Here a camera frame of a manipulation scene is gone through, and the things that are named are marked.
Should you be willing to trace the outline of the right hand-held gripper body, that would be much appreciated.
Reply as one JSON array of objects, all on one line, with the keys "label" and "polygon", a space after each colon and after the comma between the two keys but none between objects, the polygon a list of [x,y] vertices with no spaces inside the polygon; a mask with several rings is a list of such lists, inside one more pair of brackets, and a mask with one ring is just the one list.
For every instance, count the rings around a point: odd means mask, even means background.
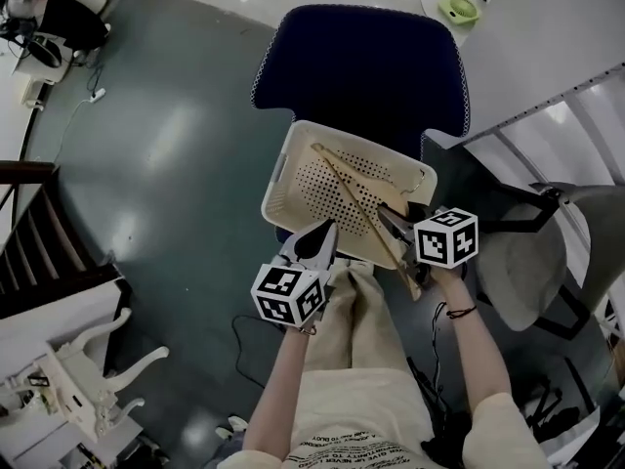
[{"label": "right hand-held gripper body", "polygon": [[479,254],[479,220],[452,208],[414,222],[411,235],[392,235],[406,245],[402,260],[417,284],[428,282],[431,267],[455,269]]}]

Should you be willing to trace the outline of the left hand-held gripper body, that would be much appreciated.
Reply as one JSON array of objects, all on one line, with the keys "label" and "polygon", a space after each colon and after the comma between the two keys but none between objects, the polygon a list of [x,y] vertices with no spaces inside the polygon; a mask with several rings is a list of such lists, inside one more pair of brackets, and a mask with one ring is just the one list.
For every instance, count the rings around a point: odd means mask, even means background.
[{"label": "left hand-held gripper body", "polygon": [[311,323],[326,303],[326,261],[276,255],[258,271],[251,295],[263,320],[295,328]]}]

